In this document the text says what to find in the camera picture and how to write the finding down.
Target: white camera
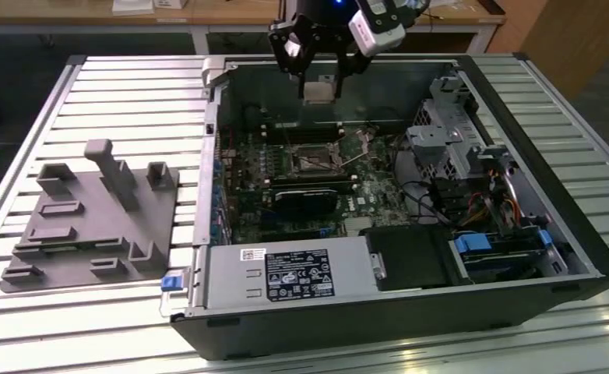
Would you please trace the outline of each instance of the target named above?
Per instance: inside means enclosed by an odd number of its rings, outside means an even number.
[[[374,0],[373,4],[370,4],[370,9],[374,14],[385,13],[386,10],[382,0]],[[406,37],[406,30],[401,24],[392,30],[385,31],[381,34],[374,34],[370,30],[369,21],[362,11],[357,11],[348,23],[348,28],[350,29],[353,38],[356,39],[357,47],[366,57],[377,55],[388,49],[397,47]]]

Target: barcode sticker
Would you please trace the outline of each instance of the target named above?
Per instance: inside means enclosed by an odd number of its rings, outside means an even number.
[[[254,259],[265,259],[264,248],[246,248],[240,251],[240,261],[253,261]]]

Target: table surface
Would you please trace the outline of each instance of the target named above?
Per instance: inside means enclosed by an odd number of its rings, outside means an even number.
[[[278,0],[189,0],[184,9],[154,9],[154,14],[113,16],[112,0],[0,0],[0,24],[268,25],[276,18]],[[505,16],[490,15],[477,0],[461,0],[430,10],[433,24],[497,24]],[[429,24],[421,16],[420,24]]]

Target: power supply label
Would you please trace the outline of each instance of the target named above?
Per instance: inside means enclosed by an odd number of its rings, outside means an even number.
[[[328,250],[265,254],[266,298],[285,302],[334,296]]]

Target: blue latch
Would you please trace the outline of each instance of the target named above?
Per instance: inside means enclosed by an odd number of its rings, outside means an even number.
[[[489,244],[487,235],[485,234],[463,234],[454,240],[458,253],[467,251],[489,251],[491,245]]]
[[[184,288],[182,283],[181,275],[165,276],[161,278],[161,291],[181,291]]]
[[[541,236],[542,244],[545,245],[545,247],[549,247],[550,245],[554,244],[554,241],[551,240],[551,235],[550,235],[549,231],[539,230],[537,233]]]

